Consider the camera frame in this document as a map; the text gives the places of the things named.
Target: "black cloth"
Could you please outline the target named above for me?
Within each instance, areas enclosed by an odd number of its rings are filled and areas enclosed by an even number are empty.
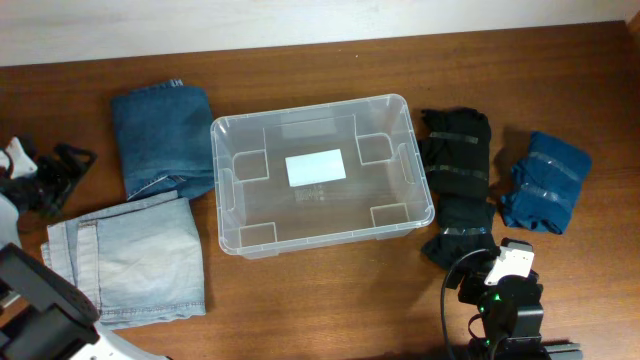
[[[455,195],[440,196],[436,212],[440,234],[422,247],[422,253],[438,266],[448,270],[458,258],[473,250],[495,251],[497,246],[491,235],[495,213],[496,207],[484,200]],[[450,231],[453,233],[463,233],[461,229],[467,230],[467,233],[468,230],[472,230],[474,235],[444,233],[452,229],[456,229]]]
[[[423,110],[423,121],[435,134],[457,134],[477,139],[429,137],[420,142],[422,163],[429,188],[439,194],[486,199],[489,195],[489,141],[491,127],[487,117],[475,109],[452,111]],[[440,166],[452,169],[437,169]]]

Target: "wood grain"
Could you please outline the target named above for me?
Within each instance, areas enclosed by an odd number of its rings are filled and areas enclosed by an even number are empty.
[[[640,34],[640,12],[638,12],[632,19],[631,21],[629,21],[629,24],[627,24],[629,26],[629,31],[633,34],[633,35],[639,35]]]
[[[427,133],[421,108],[478,108],[493,128],[492,182],[522,156],[531,130],[592,155],[565,235],[507,229],[496,217],[494,236],[536,249],[545,339],[580,342],[588,359],[635,359],[635,54],[626,25],[616,22],[1,68],[0,142],[30,133],[42,152],[68,142],[99,154],[65,208],[74,217],[125,200],[109,100],[128,89],[179,77],[207,91],[216,116],[398,93],[412,109],[418,137]],[[119,331],[126,339],[174,359],[400,359],[442,345],[444,274],[419,255],[436,225],[401,239],[249,261],[220,250],[214,208],[212,193],[192,202],[208,314]],[[22,237],[37,257],[46,240],[43,229]],[[452,340],[465,344],[474,309],[459,304],[454,292],[448,309]]]

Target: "dark blue cloth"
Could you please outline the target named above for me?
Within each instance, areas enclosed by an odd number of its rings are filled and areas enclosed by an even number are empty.
[[[515,190],[501,198],[505,225],[564,233],[590,169],[584,151],[532,132],[529,155],[511,168]]]
[[[206,93],[180,80],[111,101],[127,201],[177,190],[193,199],[214,187]]]

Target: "white paper card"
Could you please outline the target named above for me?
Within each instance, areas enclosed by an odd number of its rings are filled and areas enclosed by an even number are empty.
[[[289,186],[303,186],[345,179],[340,149],[285,158]]]

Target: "folded denim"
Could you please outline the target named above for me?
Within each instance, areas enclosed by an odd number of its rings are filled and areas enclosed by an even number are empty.
[[[48,228],[45,264],[76,285],[109,329],[204,315],[202,250],[177,192]]]
[[[170,80],[111,101],[127,201],[169,190],[193,199],[214,187],[204,90]]]
[[[529,155],[511,169],[515,190],[501,198],[505,225],[564,233],[590,169],[584,151],[532,132]]]

